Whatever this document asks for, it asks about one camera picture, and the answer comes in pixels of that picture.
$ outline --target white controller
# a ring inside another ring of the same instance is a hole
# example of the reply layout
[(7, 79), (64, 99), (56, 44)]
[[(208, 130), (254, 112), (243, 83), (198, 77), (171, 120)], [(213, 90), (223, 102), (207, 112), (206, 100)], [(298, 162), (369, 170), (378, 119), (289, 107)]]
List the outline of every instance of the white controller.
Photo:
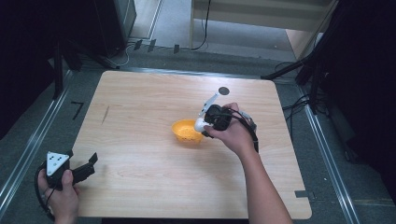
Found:
[(198, 118), (198, 119), (195, 121), (194, 129), (195, 129), (195, 131), (197, 131), (198, 133), (204, 132), (204, 131), (205, 131), (205, 129), (204, 129), (204, 126), (205, 126), (205, 125), (212, 126), (212, 124), (209, 124), (209, 123), (205, 122), (203, 118)]

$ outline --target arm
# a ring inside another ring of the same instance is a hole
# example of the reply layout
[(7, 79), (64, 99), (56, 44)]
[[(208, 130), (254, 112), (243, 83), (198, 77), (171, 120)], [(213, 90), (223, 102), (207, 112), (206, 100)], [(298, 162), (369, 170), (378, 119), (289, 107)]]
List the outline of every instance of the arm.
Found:
[[(225, 105), (238, 111), (238, 105)], [(291, 223), (285, 204), (262, 165), (260, 155), (254, 150), (246, 128), (233, 119), (226, 131), (220, 132), (205, 126), (213, 137), (220, 139), (240, 159), (247, 184), (247, 211), (249, 223)]]
[(49, 206), (55, 216), (55, 224), (75, 224), (78, 219), (78, 189), (73, 187), (73, 174), (70, 170), (64, 171), (62, 176), (62, 191), (49, 189), (45, 170), (38, 175), (38, 187), (49, 197)]

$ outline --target handheld controller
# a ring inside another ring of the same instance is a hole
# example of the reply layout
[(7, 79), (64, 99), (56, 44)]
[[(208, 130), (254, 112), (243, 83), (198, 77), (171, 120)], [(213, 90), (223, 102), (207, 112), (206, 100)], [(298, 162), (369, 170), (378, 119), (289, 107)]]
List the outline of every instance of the handheld controller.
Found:
[[(205, 131), (204, 127), (206, 125), (212, 126), (218, 131), (225, 131), (230, 125), (231, 120), (235, 118), (239, 120), (245, 126), (245, 128), (247, 128), (252, 137), (254, 148), (257, 152), (259, 152), (259, 140), (255, 133), (257, 125), (253, 122), (251, 116), (244, 111), (233, 111), (230, 108), (213, 105), (219, 94), (227, 95), (228, 93), (230, 93), (230, 91), (227, 88), (221, 87), (219, 88), (219, 91), (215, 93), (215, 95), (213, 95), (204, 103), (204, 107), (199, 113), (198, 119), (194, 124), (195, 131), (203, 134), (206, 137), (212, 137)], [(234, 112), (238, 113), (242, 118), (234, 116)]]
[[(43, 161), (43, 163), (37, 168), (35, 172), (35, 194), (37, 196), (38, 201), (40, 202), (41, 207), (46, 212), (47, 216), (54, 220), (54, 216), (48, 208), (48, 199), (47, 202), (43, 202), (42, 195), (40, 195), (38, 189), (38, 174), (42, 169), (47, 169), (46, 178), (49, 185), (49, 189), (52, 190), (62, 190), (62, 176), (64, 175), (65, 170), (70, 169), (70, 158), (73, 156), (73, 151), (70, 150), (67, 154), (59, 154), (54, 152), (47, 153), (47, 160)], [(87, 179), (90, 175), (95, 173), (93, 166), (98, 161), (97, 154), (94, 153), (91, 158), (88, 160), (88, 163), (78, 167), (75, 170), (72, 170), (73, 174), (73, 185)]]

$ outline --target forearm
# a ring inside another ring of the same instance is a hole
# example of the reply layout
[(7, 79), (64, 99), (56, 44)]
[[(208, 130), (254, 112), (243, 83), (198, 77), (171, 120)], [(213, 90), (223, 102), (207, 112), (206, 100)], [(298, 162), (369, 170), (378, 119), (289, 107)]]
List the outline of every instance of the forearm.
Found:
[(77, 224), (77, 217), (55, 218), (55, 224)]
[(239, 156), (247, 184), (249, 223), (291, 223), (291, 218), (271, 179), (266, 173), (260, 155), (250, 148)]

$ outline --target gray floor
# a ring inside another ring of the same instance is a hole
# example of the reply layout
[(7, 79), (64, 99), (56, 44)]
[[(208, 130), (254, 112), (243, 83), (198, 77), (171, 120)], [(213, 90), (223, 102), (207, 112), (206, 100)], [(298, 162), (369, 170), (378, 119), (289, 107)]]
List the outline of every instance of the gray floor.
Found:
[[(156, 39), (160, 47), (189, 48), (190, 24), (191, 1), (163, 0), (151, 39)], [(192, 44), (196, 48), (205, 39), (205, 21), (194, 20), (193, 27)], [(284, 62), (296, 60), (284, 29), (208, 21), (206, 33), (206, 42), (199, 49), (202, 52)]]
[(134, 0), (137, 15), (130, 37), (151, 39), (162, 0)]
[[(163, 2), (163, 12), (166, 8), (166, 2), (171, 1)], [(161, 26), (158, 25), (154, 31), (153, 36), (157, 37), (157, 47), (154, 48), (154, 51), (148, 52), (148, 46), (142, 46), (138, 50), (129, 48), (130, 60), (127, 64), (120, 67), (121, 70), (131, 71), (138, 69), (139, 71), (147, 72), (153, 71), (152, 69), (165, 69), (162, 71), (191, 71), (211, 73), (212, 75), (220, 73), (229, 74), (229, 76), (260, 78), (261, 75), (274, 72), (277, 64), (289, 61), (292, 58), (290, 48), (280, 50), (285, 52), (277, 52), (277, 56), (273, 58), (275, 53), (272, 50), (278, 50), (271, 48), (273, 44), (269, 44), (273, 37), (270, 37), (269, 40), (263, 39), (262, 48), (267, 51), (264, 51), (265, 53), (260, 57), (257, 56), (256, 52), (249, 54), (248, 50), (244, 52), (245, 55), (237, 55), (223, 49), (217, 49), (214, 52), (208, 52), (207, 50), (201, 52), (182, 50), (180, 53), (174, 54), (172, 48), (162, 48), (166, 47), (166, 44), (161, 42), (165, 38), (160, 38), (159, 33), (167, 34), (165, 31), (161, 32), (160, 28)], [(288, 43), (284, 35), (273, 38), (273, 40), (279, 46), (283, 45), (278, 43), (284, 43), (285, 46)], [(210, 47), (214, 44), (209, 41), (208, 45)], [(81, 71), (73, 72), (68, 92), (59, 113), (54, 118), (41, 146), (34, 155), (34, 159), (7, 207), (7, 211), (0, 220), (1, 223), (50, 223), (38, 207), (38, 202), (34, 195), (33, 176), (35, 169), (45, 159), (48, 150), (63, 152), (73, 147), (96, 85), (101, 74), (105, 71), (98, 63), (93, 62), (86, 56), (81, 56), (81, 58), (83, 67)], [(127, 57), (126, 54), (121, 53), (111, 60), (121, 64), (127, 61)], [(293, 81), (295, 75), (295, 72), (290, 72), (284, 77), (275, 80), (279, 99), (283, 106), (292, 105), (301, 95), (300, 87), (295, 85)], [(25, 150), (31, 134), (44, 117), (52, 102), (52, 94), (53, 86), (49, 86), (29, 110), (23, 114), (8, 135), (0, 141), (0, 153), (2, 155), (0, 157), (0, 167), (2, 169), (0, 174), (1, 185), (6, 183), (19, 157)], [(76, 119), (73, 119), (73, 117), (76, 115), (77, 107), (71, 104), (72, 101), (84, 103)], [(355, 204), (361, 223), (396, 223), (396, 208), (385, 190), (378, 173), (365, 164), (352, 164), (346, 161), (343, 146), (334, 131), (331, 120), (320, 114), (317, 118), (340, 174), (346, 183), (346, 188)], [(311, 218), (308, 220), (295, 220), (295, 223), (347, 223), (319, 150), (317, 139), (304, 111), (293, 117), (293, 145), (306, 190), (311, 195), (310, 203), (313, 211)], [(134, 223), (198, 222), (197, 220), (161, 219), (135, 219), (133, 221)], [(100, 222), (100, 218), (81, 218), (79, 220), (79, 223)]]

